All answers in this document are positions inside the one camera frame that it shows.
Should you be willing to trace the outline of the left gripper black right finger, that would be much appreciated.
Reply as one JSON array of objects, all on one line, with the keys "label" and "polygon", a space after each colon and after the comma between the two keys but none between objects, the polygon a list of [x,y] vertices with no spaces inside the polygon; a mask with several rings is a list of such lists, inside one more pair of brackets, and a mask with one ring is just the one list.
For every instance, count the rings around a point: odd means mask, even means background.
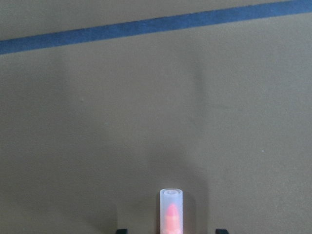
[{"label": "left gripper black right finger", "polygon": [[216,229],[215,234],[227,234],[227,230],[226,229]]}]

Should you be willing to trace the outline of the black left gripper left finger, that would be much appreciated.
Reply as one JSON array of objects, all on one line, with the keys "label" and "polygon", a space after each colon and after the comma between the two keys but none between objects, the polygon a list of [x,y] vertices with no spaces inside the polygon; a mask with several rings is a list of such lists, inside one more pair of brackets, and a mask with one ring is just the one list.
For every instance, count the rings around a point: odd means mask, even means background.
[{"label": "black left gripper left finger", "polygon": [[117,229],[116,234],[127,234],[127,229]]}]

